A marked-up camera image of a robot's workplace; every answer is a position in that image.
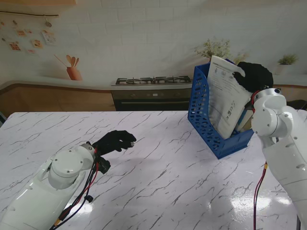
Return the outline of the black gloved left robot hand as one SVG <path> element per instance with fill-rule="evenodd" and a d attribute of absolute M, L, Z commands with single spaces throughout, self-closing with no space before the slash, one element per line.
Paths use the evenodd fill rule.
<path fill-rule="evenodd" d="M 121 152 L 133 147 L 134 142 L 137 139 L 126 130 L 113 130 L 105 134 L 97 142 L 93 143 L 92 146 L 97 150 L 99 155 L 105 155 L 113 151 Z"/>

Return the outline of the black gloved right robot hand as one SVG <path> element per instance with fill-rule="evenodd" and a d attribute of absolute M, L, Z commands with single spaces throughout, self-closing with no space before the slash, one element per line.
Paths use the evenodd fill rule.
<path fill-rule="evenodd" d="M 273 87 L 272 73 L 261 64 L 239 62 L 237 66 L 244 71 L 245 76 L 239 72 L 234 72 L 233 76 L 250 93 Z"/>

